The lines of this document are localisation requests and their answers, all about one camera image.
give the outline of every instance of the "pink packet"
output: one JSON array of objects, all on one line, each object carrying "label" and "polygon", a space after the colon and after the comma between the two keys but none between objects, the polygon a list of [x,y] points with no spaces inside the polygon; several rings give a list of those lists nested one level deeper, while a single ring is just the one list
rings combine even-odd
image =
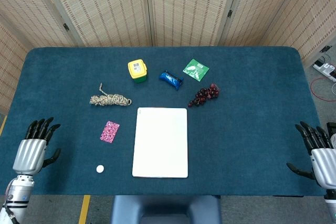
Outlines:
[{"label": "pink packet", "polygon": [[100,139],[108,142],[108,143],[112,143],[114,137],[116,136],[116,133],[119,129],[119,124],[118,123],[113,123],[111,121],[107,121],[106,126],[103,130],[103,132],[101,133],[101,137]]}]

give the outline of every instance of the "yellow container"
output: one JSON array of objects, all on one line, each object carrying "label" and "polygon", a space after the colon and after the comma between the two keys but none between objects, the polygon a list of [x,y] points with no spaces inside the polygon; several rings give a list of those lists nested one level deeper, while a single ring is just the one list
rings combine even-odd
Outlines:
[{"label": "yellow container", "polygon": [[147,78],[147,67],[141,59],[128,62],[128,70],[136,83],[143,82]]}]

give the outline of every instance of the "grapes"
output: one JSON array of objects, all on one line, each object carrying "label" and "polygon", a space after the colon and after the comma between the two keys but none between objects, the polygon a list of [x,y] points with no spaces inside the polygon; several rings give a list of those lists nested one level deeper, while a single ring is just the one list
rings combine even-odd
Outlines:
[{"label": "grapes", "polygon": [[213,99],[219,96],[219,88],[216,84],[212,83],[210,88],[201,88],[195,95],[195,98],[188,103],[188,107],[200,106],[206,102],[206,99]]}]

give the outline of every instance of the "blue package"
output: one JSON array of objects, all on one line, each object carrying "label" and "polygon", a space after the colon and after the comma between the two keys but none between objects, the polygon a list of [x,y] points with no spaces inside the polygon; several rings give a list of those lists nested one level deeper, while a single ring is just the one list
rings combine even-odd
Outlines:
[{"label": "blue package", "polygon": [[170,85],[174,86],[176,90],[179,90],[183,82],[183,78],[178,78],[175,75],[169,73],[167,70],[160,74],[159,79],[168,82]]}]

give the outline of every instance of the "robotic hand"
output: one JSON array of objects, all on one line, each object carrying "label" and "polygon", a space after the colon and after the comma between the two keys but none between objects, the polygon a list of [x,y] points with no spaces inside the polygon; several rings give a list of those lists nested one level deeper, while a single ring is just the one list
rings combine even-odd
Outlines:
[{"label": "robotic hand", "polygon": [[321,128],[312,128],[305,122],[296,124],[312,162],[312,172],[297,169],[293,164],[287,166],[294,173],[316,180],[327,190],[324,200],[327,203],[333,223],[336,223],[336,150],[327,133]]},{"label": "robotic hand", "polygon": [[18,176],[7,186],[5,202],[0,210],[1,224],[22,222],[35,183],[33,176],[42,168],[54,163],[61,152],[60,149],[56,149],[51,158],[44,160],[51,136],[60,127],[60,124],[55,124],[48,130],[53,119],[33,121],[28,127],[25,139],[20,143],[13,165],[13,170]]}]

